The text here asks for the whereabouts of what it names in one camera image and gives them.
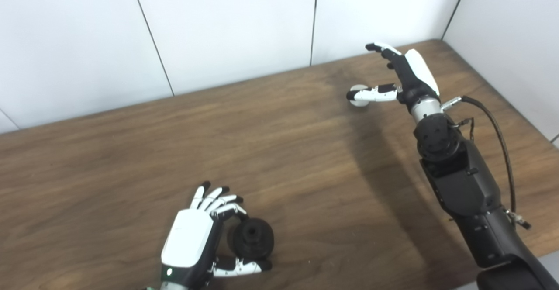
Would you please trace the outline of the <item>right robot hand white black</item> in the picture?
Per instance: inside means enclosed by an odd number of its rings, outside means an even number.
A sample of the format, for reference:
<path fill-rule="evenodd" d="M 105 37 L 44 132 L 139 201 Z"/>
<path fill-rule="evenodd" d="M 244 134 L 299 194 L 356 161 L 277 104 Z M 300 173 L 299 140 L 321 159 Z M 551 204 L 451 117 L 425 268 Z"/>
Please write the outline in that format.
<path fill-rule="evenodd" d="M 422 97 L 441 101 L 438 85 L 421 54 L 415 49 L 401 53 L 381 42 L 365 46 L 369 52 L 380 53 L 389 63 L 387 67 L 395 71 L 400 84 L 388 83 L 376 87 L 353 86 L 346 99 L 354 106 L 363 107 L 370 102 L 398 101 L 411 108 Z"/>

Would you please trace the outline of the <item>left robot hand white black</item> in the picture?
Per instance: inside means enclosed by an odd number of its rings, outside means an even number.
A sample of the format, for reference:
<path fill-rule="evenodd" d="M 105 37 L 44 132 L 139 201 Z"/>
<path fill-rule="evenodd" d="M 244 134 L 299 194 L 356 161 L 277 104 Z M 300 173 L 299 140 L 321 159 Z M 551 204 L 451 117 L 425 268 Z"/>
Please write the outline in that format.
<path fill-rule="evenodd" d="M 218 256 L 225 222 L 237 217 L 241 224 L 251 224 L 253 218 L 242 207 L 244 199 L 229 194 L 229 187 L 210 186 L 204 181 L 190 206 L 174 218 L 160 256 L 162 290 L 201 290 L 215 278 L 260 274 L 273 267 L 267 255 Z"/>

